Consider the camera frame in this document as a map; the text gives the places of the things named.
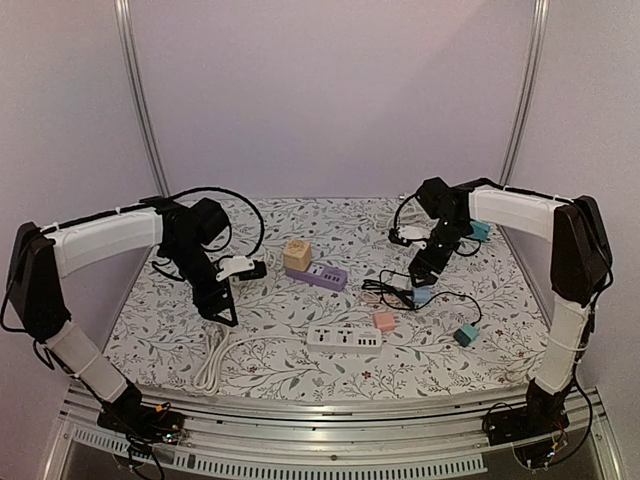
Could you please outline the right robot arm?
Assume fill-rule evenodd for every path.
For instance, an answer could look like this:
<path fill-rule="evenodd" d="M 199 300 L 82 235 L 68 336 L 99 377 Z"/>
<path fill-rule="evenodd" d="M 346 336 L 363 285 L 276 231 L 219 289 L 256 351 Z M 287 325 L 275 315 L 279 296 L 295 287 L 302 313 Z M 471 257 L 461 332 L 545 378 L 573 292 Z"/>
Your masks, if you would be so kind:
<path fill-rule="evenodd" d="M 574 199 L 499 185 L 479 178 L 450 186 L 439 177 L 413 194 L 431 230 L 395 224 L 389 237 L 418 252 L 409 266 L 416 286 L 433 285 L 475 221 L 510 228 L 545 240 L 550 247 L 553 317 L 543 359 L 517 415 L 517 427 L 537 436 L 552 424 L 595 329 L 599 297 L 613 283 L 613 258 L 596 200 Z"/>

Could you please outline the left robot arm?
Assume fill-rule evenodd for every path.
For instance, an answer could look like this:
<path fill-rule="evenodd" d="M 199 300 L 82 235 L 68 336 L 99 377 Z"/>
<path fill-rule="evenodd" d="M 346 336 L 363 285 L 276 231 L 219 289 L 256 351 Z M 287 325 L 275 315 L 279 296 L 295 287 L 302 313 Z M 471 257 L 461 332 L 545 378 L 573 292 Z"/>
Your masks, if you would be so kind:
<path fill-rule="evenodd" d="M 231 256 L 213 263 L 205 250 L 229 224 L 214 200 L 185 206 L 165 197 L 48 230 L 26 223 L 16 235 L 3 304 L 13 307 L 21 322 L 16 332 L 44 345 L 100 400 L 111 403 L 109 415 L 126 433 L 141 433 L 149 423 L 146 408 L 125 396 L 126 377 L 72 322 L 60 281 L 96 262 L 155 247 L 191 286 L 200 316 L 233 327 L 236 318 L 222 315 L 234 309 L 229 279 L 254 262 Z"/>

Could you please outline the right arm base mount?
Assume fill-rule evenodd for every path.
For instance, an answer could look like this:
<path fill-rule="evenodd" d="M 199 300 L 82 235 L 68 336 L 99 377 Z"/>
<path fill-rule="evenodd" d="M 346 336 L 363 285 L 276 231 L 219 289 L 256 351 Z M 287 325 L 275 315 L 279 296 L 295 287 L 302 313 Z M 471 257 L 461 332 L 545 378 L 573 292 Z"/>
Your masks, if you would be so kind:
<path fill-rule="evenodd" d="M 548 469 L 559 451 L 568 445 L 569 419 L 564 410 L 536 420 L 525 406 L 499 402 L 482 418 L 481 428 L 490 446 L 509 444 L 516 461 L 530 471 Z"/>

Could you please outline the light blue charger plug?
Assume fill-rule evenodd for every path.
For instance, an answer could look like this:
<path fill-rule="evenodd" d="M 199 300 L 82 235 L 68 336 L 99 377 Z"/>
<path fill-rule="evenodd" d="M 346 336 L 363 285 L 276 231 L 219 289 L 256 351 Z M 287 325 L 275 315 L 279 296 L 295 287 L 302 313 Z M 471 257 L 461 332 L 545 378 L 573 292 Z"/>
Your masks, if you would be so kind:
<path fill-rule="evenodd" d="M 412 302 L 416 306 L 428 303 L 431 298 L 432 289 L 429 286 L 412 289 Z"/>

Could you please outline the teal charger plug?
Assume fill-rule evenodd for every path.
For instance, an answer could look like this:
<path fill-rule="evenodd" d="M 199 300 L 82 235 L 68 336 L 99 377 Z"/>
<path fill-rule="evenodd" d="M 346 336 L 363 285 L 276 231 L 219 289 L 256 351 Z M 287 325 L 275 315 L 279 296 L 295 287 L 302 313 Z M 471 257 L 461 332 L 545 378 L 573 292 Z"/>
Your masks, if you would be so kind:
<path fill-rule="evenodd" d="M 473 324 L 465 324 L 458 328 L 453 338 L 462 347 L 468 347 L 479 336 L 479 329 Z"/>

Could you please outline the beige cube socket adapter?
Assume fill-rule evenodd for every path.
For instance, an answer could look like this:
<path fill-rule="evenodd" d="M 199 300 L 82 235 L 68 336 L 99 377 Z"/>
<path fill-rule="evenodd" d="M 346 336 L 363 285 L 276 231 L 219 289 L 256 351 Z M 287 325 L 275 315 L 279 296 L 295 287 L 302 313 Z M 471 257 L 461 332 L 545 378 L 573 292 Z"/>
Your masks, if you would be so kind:
<path fill-rule="evenodd" d="M 291 239 L 283 250 L 283 264 L 286 269 L 304 272 L 311 264 L 311 243 Z"/>

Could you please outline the purple power strip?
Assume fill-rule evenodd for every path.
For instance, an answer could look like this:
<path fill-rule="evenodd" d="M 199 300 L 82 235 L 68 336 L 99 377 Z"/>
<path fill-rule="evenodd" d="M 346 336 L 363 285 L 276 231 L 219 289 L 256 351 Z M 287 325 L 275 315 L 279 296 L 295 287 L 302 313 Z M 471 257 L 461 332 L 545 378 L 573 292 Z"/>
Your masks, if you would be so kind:
<path fill-rule="evenodd" d="M 343 291 L 348 281 L 345 270 L 316 263 L 311 263 L 306 271 L 286 268 L 285 274 L 294 280 L 334 292 Z"/>

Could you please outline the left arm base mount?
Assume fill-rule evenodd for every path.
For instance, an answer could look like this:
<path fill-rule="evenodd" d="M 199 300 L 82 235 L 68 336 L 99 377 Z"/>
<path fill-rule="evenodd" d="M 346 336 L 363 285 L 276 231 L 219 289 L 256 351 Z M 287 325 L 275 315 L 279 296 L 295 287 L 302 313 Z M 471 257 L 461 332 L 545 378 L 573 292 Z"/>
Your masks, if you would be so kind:
<path fill-rule="evenodd" d="M 104 403 L 98 415 L 101 428 L 124 434 L 128 439 L 145 444 L 174 444 L 184 433 L 186 417 L 169 404 L 156 407 L 138 400 Z"/>

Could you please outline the white power strip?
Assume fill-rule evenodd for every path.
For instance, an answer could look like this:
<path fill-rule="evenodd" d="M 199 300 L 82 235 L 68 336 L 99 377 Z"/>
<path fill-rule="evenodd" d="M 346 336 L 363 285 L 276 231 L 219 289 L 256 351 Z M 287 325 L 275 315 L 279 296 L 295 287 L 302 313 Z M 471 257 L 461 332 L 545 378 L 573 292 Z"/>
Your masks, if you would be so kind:
<path fill-rule="evenodd" d="M 355 327 L 310 327 L 306 346 L 311 352 L 372 354 L 382 350 L 382 335 L 378 329 Z"/>

